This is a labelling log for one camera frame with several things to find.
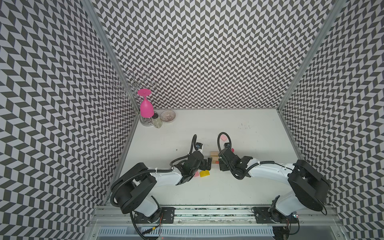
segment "wooden block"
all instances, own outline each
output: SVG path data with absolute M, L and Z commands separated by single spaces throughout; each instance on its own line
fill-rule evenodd
M 211 157 L 217 157 L 219 154 L 218 151 L 211 151 Z
M 211 157 L 212 158 L 212 162 L 215 162 L 215 161 L 218 161 L 218 157 Z

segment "mounting plate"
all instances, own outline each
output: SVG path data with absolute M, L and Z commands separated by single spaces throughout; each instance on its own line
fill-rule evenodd
M 269 207 L 253 207 L 252 211 L 255 214 L 255 219 L 257 223 L 275 223 L 269 217 L 268 212 Z
M 257 223 L 276 223 L 274 222 L 268 212 L 269 207 L 253 207 L 252 212 L 255 214 L 255 219 Z M 291 215 L 286 216 L 286 219 L 282 220 L 281 223 L 297 223 L 297 219 Z
M 161 220 L 161 223 L 173 223 L 174 215 L 175 215 L 175 208 L 174 207 L 163 207 L 162 208 L 163 218 Z M 144 214 L 140 212 L 136 212 L 134 220 L 135 223 L 151 223 L 149 221 L 149 217 L 146 217 Z

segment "pink block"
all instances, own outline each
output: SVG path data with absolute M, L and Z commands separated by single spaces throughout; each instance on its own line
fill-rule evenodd
M 222 134 L 220 136 L 220 139 L 223 140 L 224 142 L 228 139 L 226 135 Z

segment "small block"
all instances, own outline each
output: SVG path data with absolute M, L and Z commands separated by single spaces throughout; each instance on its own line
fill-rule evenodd
M 217 157 L 218 156 L 218 152 L 211 152 L 211 157 Z
M 209 175 L 209 171 L 208 170 L 200 172 L 200 177 L 205 177 L 205 176 L 208 176 L 208 175 Z
M 220 136 L 220 139 L 221 139 L 222 141 L 225 142 L 228 138 L 227 138 L 226 135 L 222 134 L 222 135 Z

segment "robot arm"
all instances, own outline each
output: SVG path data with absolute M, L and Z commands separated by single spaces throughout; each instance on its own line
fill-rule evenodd
M 244 156 L 241 159 L 231 151 L 231 142 L 224 144 L 225 149 L 219 147 L 220 170 L 230 170 L 232 175 L 241 180 L 244 177 L 264 177 L 289 185 L 292 191 L 277 196 L 269 214 L 275 222 L 285 221 L 293 212 L 309 208 L 322 211 L 330 184 L 325 177 L 304 160 L 297 160 L 294 164 L 278 164 L 273 161 L 259 161 Z
M 188 155 L 170 163 L 170 169 L 149 169 L 140 162 L 112 184 L 111 204 L 120 207 L 123 214 L 140 212 L 152 220 L 157 220 L 161 207 L 148 194 L 154 187 L 180 185 L 193 178 L 197 170 L 210 170 L 212 159 L 204 159 L 202 144 L 194 135 Z

